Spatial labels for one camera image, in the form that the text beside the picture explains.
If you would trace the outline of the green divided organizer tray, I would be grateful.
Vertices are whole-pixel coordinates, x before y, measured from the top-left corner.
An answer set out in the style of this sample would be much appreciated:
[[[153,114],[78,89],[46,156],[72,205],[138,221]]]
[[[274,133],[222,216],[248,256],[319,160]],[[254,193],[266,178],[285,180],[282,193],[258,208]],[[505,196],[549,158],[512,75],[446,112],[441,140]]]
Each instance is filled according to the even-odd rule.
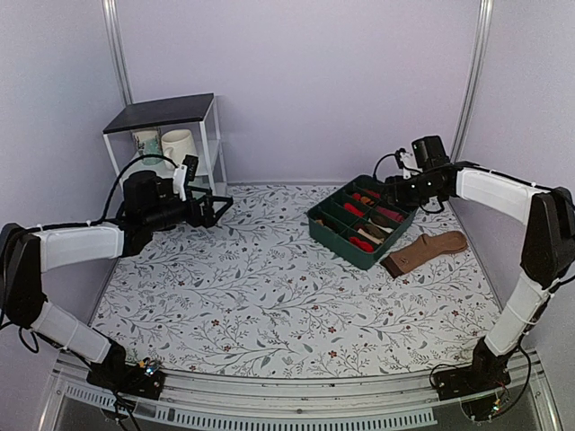
[[[365,212],[355,216],[344,209],[350,203]],[[331,193],[307,212],[309,233],[321,245],[345,259],[356,268],[367,270],[379,262],[384,254],[410,227],[417,208],[395,207],[387,202],[385,185],[362,174]],[[337,225],[332,231],[315,222],[327,218]],[[381,245],[371,242],[356,231],[358,224],[374,224],[393,232]]]

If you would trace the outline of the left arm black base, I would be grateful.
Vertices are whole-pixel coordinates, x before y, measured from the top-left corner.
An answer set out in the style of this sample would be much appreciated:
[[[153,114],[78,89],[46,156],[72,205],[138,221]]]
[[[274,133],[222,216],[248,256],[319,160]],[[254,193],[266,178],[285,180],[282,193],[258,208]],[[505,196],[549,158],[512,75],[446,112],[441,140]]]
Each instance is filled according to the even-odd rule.
[[[126,357],[124,347],[112,345],[101,363],[90,364],[86,381],[112,392],[159,400],[165,381],[161,362],[145,357],[131,365]]]

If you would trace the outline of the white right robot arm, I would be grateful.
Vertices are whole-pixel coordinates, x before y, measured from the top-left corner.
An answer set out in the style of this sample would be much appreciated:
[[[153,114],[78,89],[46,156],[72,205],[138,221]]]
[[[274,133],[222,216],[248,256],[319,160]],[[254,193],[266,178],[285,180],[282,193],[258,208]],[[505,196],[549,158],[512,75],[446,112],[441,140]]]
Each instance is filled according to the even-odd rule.
[[[483,233],[500,245],[489,262],[516,263],[517,283],[492,329],[475,352],[484,354],[464,373],[471,391],[484,391],[500,374],[494,359],[514,351],[537,324],[556,290],[572,281],[574,263],[574,203],[563,187],[521,180],[477,163],[449,159],[439,136],[425,136],[392,154],[401,174],[385,180],[391,197],[401,205],[424,207],[458,199],[483,207],[488,223]]]

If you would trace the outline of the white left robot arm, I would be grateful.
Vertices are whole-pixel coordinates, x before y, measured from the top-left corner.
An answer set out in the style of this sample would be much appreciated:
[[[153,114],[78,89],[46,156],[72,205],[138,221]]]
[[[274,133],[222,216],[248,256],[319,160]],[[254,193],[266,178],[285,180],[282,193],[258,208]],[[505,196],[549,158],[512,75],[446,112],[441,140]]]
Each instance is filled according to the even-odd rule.
[[[2,316],[99,364],[100,377],[115,390],[133,382],[131,366],[112,355],[111,340],[50,300],[44,279],[51,272],[69,275],[76,266],[137,256],[155,233],[179,224],[212,227],[233,204],[230,197],[189,185],[183,168],[170,179],[135,172],[123,182],[122,192],[115,218],[32,228],[7,224],[1,232]]]

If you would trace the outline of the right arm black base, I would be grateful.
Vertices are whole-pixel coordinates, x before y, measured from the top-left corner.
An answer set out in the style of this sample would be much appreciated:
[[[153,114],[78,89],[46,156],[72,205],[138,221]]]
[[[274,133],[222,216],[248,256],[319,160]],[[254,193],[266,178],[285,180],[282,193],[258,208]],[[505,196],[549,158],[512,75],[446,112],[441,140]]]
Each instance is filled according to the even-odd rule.
[[[437,365],[429,374],[429,383],[440,400],[451,400],[507,386],[511,383],[508,363],[517,351],[525,352],[518,344],[507,354],[496,356],[488,349],[483,337],[473,349],[470,365]]]

